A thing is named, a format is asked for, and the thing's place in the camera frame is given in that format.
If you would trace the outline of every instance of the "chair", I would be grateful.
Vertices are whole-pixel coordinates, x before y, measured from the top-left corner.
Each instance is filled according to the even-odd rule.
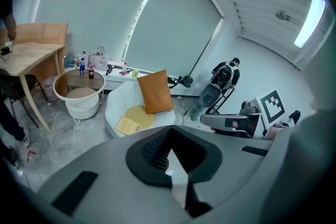
[[[125,136],[114,128],[121,116],[126,114],[127,109],[135,105],[144,105],[138,81],[126,81],[108,94],[104,118],[105,126],[113,137]],[[155,116],[154,124],[148,129],[172,125],[176,119],[174,110],[156,113]]]
[[[32,90],[34,87],[39,86],[41,88],[41,91],[42,91],[42,94],[43,94],[44,98],[48,101],[48,99],[47,99],[47,97],[46,97],[46,95],[45,95],[45,93],[42,89],[42,86],[39,83],[39,81],[37,80],[37,78],[34,75],[31,75],[31,74],[28,74],[28,75],[25,75],[25,76],[26,76],[26,80],[27,80],[29,90]],[[29,112],[28,112],[28,110],[25,106],[24,98],[25,98],[26,95],[25,95],[25,92],[22,88],[20,78],[0,74],[0,86],[1,86],[2,92],[9,98],[10,106],[12,107],[12,111],[13,111],[13,115],[14,115],[15,120],[17,121],[15,111],[14,111],[14,108],[13,108],[13,103],[15,101],[19,100],[21,102],[23,108],[25,109],[26,113],[28,114],[28,116],[32,120],[32,122],[36,125],[36,127],[38,127],[37,123],[34,121],[32,116],[29,114]]]

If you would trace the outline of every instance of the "yellow paper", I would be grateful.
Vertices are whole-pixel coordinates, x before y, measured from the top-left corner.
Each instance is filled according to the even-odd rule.
[[[142,130],[142,125],[122,116],[117,123],[115,129],[125,135],[131,135]]]
[[[139,123],[143,129],[148,129],[155,122],[155,114],[147,114],[142,105],[135,105],[127,109],[125,117]]]

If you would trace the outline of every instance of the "gift bag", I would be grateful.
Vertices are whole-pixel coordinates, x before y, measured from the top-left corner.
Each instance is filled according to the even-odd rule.
[[[109,57],[106,55],[105,47],[99,46],[97,49],[91,50],[91,54],[89,56],[88,68],[90,68],[90,66],[93,66],[94,70],[106,71],[108,62]]]

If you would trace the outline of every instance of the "wooden table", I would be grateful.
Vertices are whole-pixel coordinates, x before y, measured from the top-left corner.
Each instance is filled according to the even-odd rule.
[[[50,132],[50,128],[36,107],[36,104],[28,88],[25,74],[49,56],[54,55],[57,74],[60,75],[57,51],[64,46],[65,45],[59,44],[36,43],[15,44],[13,46],[13,52],[3,56],[6,61],[0,58],[0,70],[4,69],[6,71],[2,72],[4,74],[20,77],[23,90],[30,106],[33,108],[36,116],[48,132]]]

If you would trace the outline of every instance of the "person's hand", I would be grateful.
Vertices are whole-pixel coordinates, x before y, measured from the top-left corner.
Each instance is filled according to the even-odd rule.
[[[8,32],[7,36],[8,36],[10,41],[12,41],[16,38],[16,29],[15,28],[14,29],[8,29],[7,32]]]
[[[13,14],[7,15],[3,20],[7,28],[9,40],[14,40],[16,38],[16,22]]]

